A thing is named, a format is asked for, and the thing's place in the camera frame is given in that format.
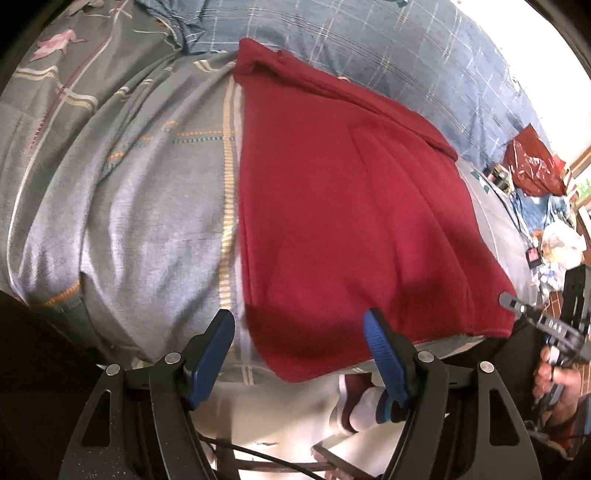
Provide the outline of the right hand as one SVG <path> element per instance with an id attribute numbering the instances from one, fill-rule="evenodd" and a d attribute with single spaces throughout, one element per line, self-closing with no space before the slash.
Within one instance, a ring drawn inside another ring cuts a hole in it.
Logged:
<path id="1" fill-rule="evenodd" d="M 553 386 L 561 385 L 563 391 L 551 412 L 542 415 L 545 427 L 554 427 L 570 421 L 577 413 L 581 389 L 581 375 L 577 370 L 561 369 L 549 364 L 550 348 L 540 353 L 540 363 L 534 377 L 533 395 L 536 400 L 548 394 Z"/>

